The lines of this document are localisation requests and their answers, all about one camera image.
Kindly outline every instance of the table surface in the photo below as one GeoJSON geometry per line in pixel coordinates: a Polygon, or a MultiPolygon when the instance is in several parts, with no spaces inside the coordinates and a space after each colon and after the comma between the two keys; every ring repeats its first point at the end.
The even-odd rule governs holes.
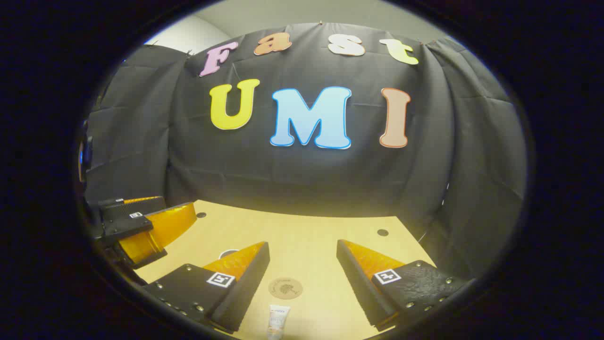
{"type": "Polygon", "coordinates": [[[204,265],[228,249],[243,249],[267,241],[271,262],[249,305],[238,332],[239,339],[266,339],[269,305],[290,306],[283,339],[365,339],[378,332],[367,321],[350,283],[336,258],[339,239],[371,248],[403,263],[423,260],[428,254],[396,217],[339,218],[275,214],[235,208],[207,201],[194,203],[205,212],[195,224],[165,249],[168,252],[138,270],[147,282],[155,281],[190,263],[204,265]],[[379,229],[388,231],[378,235],[379,229]],[[276,278],[298,280],[303,292],[294,299],[278,299],[268,290],[276,278]]]}

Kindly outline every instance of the cork coaster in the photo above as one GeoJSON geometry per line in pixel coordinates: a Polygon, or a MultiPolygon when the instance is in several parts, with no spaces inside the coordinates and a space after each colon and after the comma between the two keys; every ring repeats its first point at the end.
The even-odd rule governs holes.
{"type": "Polygon", "coordinates": [[[289,300],[302,294],[302,285],[292,278],[278,278],[269,284],[268,291],[276,298],[289,300]]]}

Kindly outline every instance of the orange letter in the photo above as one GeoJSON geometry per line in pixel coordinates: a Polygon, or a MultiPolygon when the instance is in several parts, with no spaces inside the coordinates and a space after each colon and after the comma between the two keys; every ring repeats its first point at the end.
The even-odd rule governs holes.
{"type": "Polygon", "coordinates": [[[254,54],[261,56],[270,52],[283,51],[290,47],[292,43],[289,41],[289,33],[280,32],[265,36],[258,41],[258,47],[254,50],[254,54]]]}
{"type": "Polygon", "coordinates": [[[382,96],[386,98],[388,111],[386,116],[386,131],[379,138],[379,143],[387,148],[402,148],[407,145],[405,136],[405,118],[407,103],[411,97],[395,88],[383,88],[382,96]]]}

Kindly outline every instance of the small tube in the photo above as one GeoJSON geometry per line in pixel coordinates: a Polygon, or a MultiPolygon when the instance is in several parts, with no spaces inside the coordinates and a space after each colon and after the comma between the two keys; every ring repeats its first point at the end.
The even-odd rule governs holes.
{"type": "Polygon", "coordinates": [[[285,319],[291,307],[271,305],[271,316],[268,319],[268,331],[266,332],[268,340],[279,340],[283,337],[285,328],[285,319]]]}

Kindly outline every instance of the black fabric backdrop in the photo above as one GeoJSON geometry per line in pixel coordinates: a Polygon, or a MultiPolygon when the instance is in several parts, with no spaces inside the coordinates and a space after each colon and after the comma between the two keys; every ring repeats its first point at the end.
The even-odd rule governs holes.
{"type": "Polygon", "coordinates": [[[164,195],[169,204],[202,199],[287,214],[396,215],[439,267],[465,278],[487,269],[518,217],[527,162],[516,109],[475,56],[451,39],[422,45],[330,23],[257,31],[216,46],[231,41],[239,46],[220,70],[201,78],[205,51],[189,57],[145,46],[127,58],[90,115],[89,200],[164,195]],[[290,48],[254,55],[258,40],[282,31],[290,48]],[[366,53],[333,54],[327,38],[335,33],[359,37],[366,53]],[[379,43],[392,38],[411,46],[419,64],[392,58],[379,43]],[[217,129],[210,90],[231,84],[226,108],[236,114],[237,84],[251,78],[260,85],[250,121],[217,129]],[[352,91],[351,147],[317,147],[318,129],[306,146],[297,138],[290,147],[272,146],[272,94],[295,88],[311,107],[329,86],[352,91]],[[379,144],[385,87],[411,96],[402,149],[379,144]]]}

